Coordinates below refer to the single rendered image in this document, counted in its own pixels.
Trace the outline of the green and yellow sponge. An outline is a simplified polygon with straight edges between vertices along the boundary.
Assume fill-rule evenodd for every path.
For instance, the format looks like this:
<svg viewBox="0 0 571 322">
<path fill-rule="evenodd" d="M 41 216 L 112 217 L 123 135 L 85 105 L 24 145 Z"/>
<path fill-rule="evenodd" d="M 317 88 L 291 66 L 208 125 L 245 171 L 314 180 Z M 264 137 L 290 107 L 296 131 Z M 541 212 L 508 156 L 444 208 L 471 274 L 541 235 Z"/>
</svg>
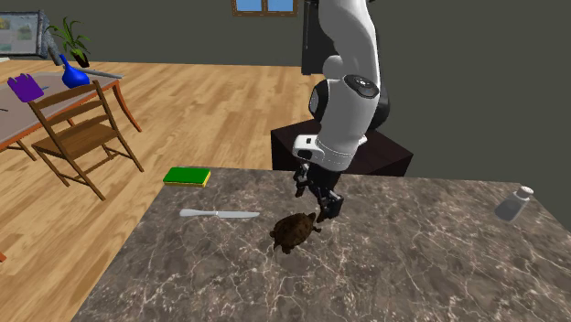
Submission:
<svg viewBox="0 0 571 322">
<path fill-rule="evenodd" d="M 174 166 L 164 176 L 163 183 L 170 186 L 204 188 L 209 178 L 209 168 Z"/>
</svg>

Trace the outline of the wooden framed window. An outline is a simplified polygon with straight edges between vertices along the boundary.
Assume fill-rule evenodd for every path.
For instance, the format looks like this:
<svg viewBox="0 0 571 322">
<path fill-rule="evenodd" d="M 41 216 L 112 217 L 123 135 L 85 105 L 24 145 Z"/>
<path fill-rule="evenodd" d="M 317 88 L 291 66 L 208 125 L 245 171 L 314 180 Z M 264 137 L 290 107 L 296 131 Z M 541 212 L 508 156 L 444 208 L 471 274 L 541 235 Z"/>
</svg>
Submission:
<svg viewBox="0 0 571 322">
<path fill-rule="evenodd" d="M 231 0 L 233 16 L 293 17 L 298 12 L 297 0 Z"/>
</svg>

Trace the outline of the silver table knife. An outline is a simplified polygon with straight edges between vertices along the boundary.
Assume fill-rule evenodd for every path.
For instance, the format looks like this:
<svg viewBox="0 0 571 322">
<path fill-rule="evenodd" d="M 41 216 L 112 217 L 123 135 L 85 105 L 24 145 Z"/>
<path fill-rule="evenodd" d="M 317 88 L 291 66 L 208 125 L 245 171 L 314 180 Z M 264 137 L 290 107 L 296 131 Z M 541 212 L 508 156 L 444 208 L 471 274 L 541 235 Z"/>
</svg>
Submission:
<svg viewBox="0 0 571 322">
<path fill-rule="evenodd" d="M 180 217 L 216 216 L 222 219 L 249 219 L 249 218 L 255 218 L 258 215 L 259 212 L 228 211 L 228 210 L 182 209 L 179 212 Z"/>
</svg>

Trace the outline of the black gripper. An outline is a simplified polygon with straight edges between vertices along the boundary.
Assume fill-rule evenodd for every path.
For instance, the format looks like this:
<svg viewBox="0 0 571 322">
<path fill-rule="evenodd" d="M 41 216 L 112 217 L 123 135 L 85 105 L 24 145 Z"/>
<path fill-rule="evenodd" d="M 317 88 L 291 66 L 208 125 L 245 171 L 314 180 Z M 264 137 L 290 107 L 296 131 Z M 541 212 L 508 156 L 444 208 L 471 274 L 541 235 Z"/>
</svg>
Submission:
<svg viewBox="0 0 571 322">
<path fill-rule="evenodd" d="M 333 189 L 336 187 L 341 172 L 327 170 L 322 166 L 301 163 L 295 171 L 293 179 L 296 182 L 295 197 L 302 197 L 306 187 L 315 195 L 320 207 L 317 222 L 333 219 L 339 215 L 344 198 Z"/>
</svg>

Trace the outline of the grey framed wall picture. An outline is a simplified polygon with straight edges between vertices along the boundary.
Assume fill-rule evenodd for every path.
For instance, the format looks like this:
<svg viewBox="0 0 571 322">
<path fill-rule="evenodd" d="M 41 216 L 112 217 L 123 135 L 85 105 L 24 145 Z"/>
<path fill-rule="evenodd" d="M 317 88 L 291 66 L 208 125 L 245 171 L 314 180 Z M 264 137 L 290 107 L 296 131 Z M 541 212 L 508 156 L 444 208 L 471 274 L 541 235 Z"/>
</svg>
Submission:
<svg viewBox="0 0 571 322">
<path fill-rule="evenodd" d="M 38 11 L 0 11 L 0 57 L 48 55 L 44 33 L 47 16 Z"/>
</svg>

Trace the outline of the grey salt shaker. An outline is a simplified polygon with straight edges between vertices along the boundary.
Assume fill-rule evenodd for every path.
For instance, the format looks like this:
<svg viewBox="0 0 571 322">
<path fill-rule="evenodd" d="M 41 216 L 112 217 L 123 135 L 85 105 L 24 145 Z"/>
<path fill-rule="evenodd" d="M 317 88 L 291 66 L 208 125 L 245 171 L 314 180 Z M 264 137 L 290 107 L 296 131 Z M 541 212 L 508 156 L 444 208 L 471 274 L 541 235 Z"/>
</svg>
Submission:
<svg viewBox="0 0 571 322">
<path fill-rule="evenodd" d="M 530 201 L 534 191 L 526 186 L 520 186 L 502 201 L 494 210 L 495 215 L 508 222 L 517 219 L 523 208 Z"/>
</svg>

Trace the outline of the wooden chair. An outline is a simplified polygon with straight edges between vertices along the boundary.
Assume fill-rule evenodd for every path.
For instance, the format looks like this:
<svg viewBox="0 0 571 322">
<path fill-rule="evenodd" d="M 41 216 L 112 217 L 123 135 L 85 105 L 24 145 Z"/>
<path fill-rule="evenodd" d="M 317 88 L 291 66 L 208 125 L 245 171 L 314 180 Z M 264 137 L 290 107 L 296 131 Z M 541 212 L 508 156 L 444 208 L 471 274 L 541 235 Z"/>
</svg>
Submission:
<svg viewBox="0 0 571 322">
<path fill-rule="evenodd" d="M 50 118 L 46 118 L 42 112 L 44 109 L 52 105 L 67 101 L 90 91 L 97 93 L 98 98 L 96 100 L 84 102 L 77 107 L 73 107 L 66 112 L 53 115 Z M 104 195 L 101 191 L 88 178 L 88 174 L 94 169 L 113 160 L 117 156 L 123 156 L 131 159 L 139 171 L 144 170 L 132 149 L 122 136 L 116 121 L 114 120 L 109 104 L 103 94 L 101 84 L 97 80 L 92 81 L 92 83 L 88 85 L 82 85 L 53 94 L 39 102 L 31 101 L 28 103 L 28 106 L 48 133 L 47 138 L 35 142 L 32 147 L 65 186 L 68 186 L 71 181 L 74 181 L 90 187 L 99 199 L 104 199 Z M 62 123 L 74 116 L 78 116 L 99 107 L 102 108 L 101 115 L 76 123 L 59 132 L 56 132 L 53 129 L 53 126 L 58 123 Z M 77 164 L 77 159 L 98 147 L 104 150 L 106 157 L 86 170 L 81 169 Z M 75 177 L 71 177 L 60 172 L 48 159 L 50 156 L 67 161 L 77 172 L 77 175 Z"/>
</svg>

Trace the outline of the dark robot stand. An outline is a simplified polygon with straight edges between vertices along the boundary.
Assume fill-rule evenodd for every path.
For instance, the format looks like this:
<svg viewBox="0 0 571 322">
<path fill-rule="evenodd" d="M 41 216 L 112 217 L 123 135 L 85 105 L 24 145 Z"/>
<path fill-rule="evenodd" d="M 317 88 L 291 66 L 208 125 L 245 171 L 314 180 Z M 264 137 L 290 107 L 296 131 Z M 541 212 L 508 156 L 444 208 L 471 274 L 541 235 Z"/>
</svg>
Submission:
<svg viewBox="0 0 571 322">
<path fill-rule="evenodd" d="M 315 120 L 291 124 L 271 131 L 273 170 L 295 171 L 299 159 L 292 148 L 299 134 L 317 134 L 320 124 Z M 366 134 L 368 141 L 358 148 L 347 174 L 403 177 L 413 158 L 413 153 L 379 132 Z"/>
</svg>

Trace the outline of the brown turtle figure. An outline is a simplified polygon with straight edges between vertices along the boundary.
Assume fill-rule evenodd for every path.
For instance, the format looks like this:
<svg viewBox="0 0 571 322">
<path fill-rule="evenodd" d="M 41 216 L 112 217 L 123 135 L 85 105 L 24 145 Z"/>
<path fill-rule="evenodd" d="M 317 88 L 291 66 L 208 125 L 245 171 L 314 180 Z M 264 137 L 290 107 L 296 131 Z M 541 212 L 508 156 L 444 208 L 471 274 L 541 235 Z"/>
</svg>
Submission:
<svg viewBox="0 0 571 322">
<path fill-rule="evenodd" d="M 310 214 L 299 212 L 278 221 L 269 232 L 274 239 L 273 248 L 280 246 L 283 253 L 289 254 L 297 245 L 304 242 L 312 231 L 320 233 L 321 229 L 314 225 L 315 219 L 315 212 Z"/>
</svg>

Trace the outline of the potted green plant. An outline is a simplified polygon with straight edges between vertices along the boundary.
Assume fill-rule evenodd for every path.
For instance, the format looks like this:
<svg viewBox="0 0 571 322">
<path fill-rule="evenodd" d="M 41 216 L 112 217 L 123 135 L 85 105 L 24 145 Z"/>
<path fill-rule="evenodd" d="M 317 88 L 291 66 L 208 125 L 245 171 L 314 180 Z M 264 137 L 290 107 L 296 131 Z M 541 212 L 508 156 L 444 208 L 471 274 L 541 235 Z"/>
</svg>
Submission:
<svg viewBox="0 0 571 322">
<path fill-rule="evenodd" d="M 75 35 L 73 33 L 73 27 L 80 23 L 81 21 L 79 20 L 69 22 L 68 18 L 64 17 L 61 27 L 50 25 L 47 27 L 46 32 L 49 31 L 52 36 L 61 38 L 64 51 L 69 52 L 82 68 L 89 68 L 90 62 L 87 55 L 90 54 L 90 51 L 85 47 L 83 41 L 90 41 L 90 39 L 84 35 Z"/>
</svg>

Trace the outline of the wooden dining table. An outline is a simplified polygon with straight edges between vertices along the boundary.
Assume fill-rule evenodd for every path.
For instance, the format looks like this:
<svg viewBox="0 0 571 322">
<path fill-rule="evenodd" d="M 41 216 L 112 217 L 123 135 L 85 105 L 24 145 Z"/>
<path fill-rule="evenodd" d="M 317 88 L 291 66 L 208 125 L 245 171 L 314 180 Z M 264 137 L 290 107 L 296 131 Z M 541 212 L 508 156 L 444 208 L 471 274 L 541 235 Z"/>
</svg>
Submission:
<svg viewBox="0 0 571 322">
<path fill-rule="evenodd" d="M 97 71 L 96 74 L 90 74 L 90 70 L 86 70 L 86 73 L 91 81 L 97 80 L 100 83 L 103 91 L 113 91 L 125 116 L 135 129 L 141 132 L 142 129 L 127 108 L 121 93 L 119 86 L 121 75 L 117 76 L 99 71 Z M 62 74 L 62 71 L 41 71 L 31 74 L 32 78 L 44 92 L 44 95 L 40 97 L 40 99 L 68 89 L 61 79 Z M 28 104 L 21 102 L 8 84 L 4 82 L 0 86 L 0 152 L 7 149 L 22 150 L 32 160 L 36 161 L 35 156 L 21 142 L 21 139 L 41 127 L 41 123 L 36 115 L 33 114 Z"/>
</svg>

